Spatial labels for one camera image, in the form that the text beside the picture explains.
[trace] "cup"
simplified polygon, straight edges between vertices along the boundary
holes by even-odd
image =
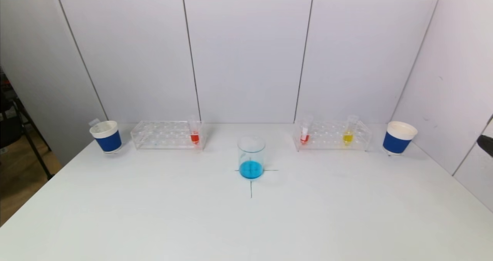
[[[418,131],[413,126],[400,122],[390,121],[384,139],[384,149],[389,155],[400,155]]]
[[[258,136],[242,136],[238,140],[241,176],[255,179],[264,172],[265,141]]]
[[[116,152],[122,146],[116,121],[100,122],[91,127],[89,131],[105,153]]]

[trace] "red liquid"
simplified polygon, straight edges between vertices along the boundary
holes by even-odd
[[[305,145],[308,142],[309,138],[310,138],[310,135],[306,135],[304,140],[303,140],[303,137],[300,137],[301,144]]]
[[[190,134],[190,138],[192,139],[192,143],[195,145],[199,144],[199,132],[193,131],[192,134]]]

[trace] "paper cup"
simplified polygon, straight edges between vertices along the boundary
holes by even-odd
[[[113,153],[122,146],[116,121],[100,122],[91,127],[89,131],[105,153]]]
[[[391,121],[387,126],[384,149],[389,155],[399,155],[409,145],[418,131],[413,126],[399,121]]]

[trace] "chair leg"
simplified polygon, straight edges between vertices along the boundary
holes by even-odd
[[[43,158],[41,157],[41,155],[39,155],[39,152],[37,152],[36,146],[32,142],[32,139],[30,138],[30,136],[28,134],[28,131],[26,131],[26,129],[24,127],[22,127],[22,129],[23,129],[24,135],[26,135],[26,138],[27,138],[27,140],[29,142],[29,145],[31,146],[32,150],[34,151],[34,154],[37,157],[37,160],[41,164],[41,166],[42,166],[42,168],[44,170],[44,173],[46,173],[46,177],[48,178],[48,180],[50,180],[53,177],[53,174],[50,173],[50,171],[48,170],[48,168],[44,164]]]
[[[32,122],[32,119],[31,119],[30,115],[28,114],[28,112],[26,111],[26,109],[23,107],[23,105],[19,101],[17,101],[17,99],[15,100],[15,103],[17,104],[17,107],[19,109],[19,112],[21,112],[26,117],[26,119],[28,120],[29,124],[31,124],[31,126],[34,128],[34,130],[39,135],[39,137],[43,140],[43,142],[46,145],[46,147],[48,147],[48,151],[50,152],[51,151],[51,147],[48,145],[48,143],[46,143],[46,140],[44,140],[43,135],[41,135],[41,133],[37,129],[36,124],[34,124],[34,122]]]
[[[44,164],[43,158],[41,157],[41,155],[39,155],[39,152],[37,152],[36,145],[32,142],[32,139],[30,138],[29,133],[26,130],[26,127],[24,127],[24,124],[22,123],[22,120],[21,120],[21,115],[19,113],[19,110],[17,109],[17,107],[15,105],[14,105],[14,110],[15,110],[15,113],[17,114],[17,116],[19,117],[19,122],[21,123],[22,131],[24,132],[24,135],[26,136],[26,139],[28,140],[30,147],[34,151],[34,154],[36,155],[37,160],[41,164],[41,166],[44,170],[44,173],[46,173],[46,177],[48,178],[48,181],[49,181],[51,178],[53,178],[53,174],[51,174],[51,172],[48,170],[48,168]]]

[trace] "white cup rim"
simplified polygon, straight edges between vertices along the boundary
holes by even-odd
[[[401,128],[404,127],[404,128],[407,128],[407,129],[412,131],[411,135],[415,136],[418,134],[418,130],[414,126],[412,126],[411,124],[405,123],[405,122],[401,122],[401,121],[390,121],[389,127],[391,127],[392,129],[394,129],[396,131],[399,131],[399,132],[401,132]]]
[[[109,126],[106,131],[97,131],[100,126]],[[102,121],[89,129],[94,138],[107,138],[118,131],[118,123],[114,120]]]

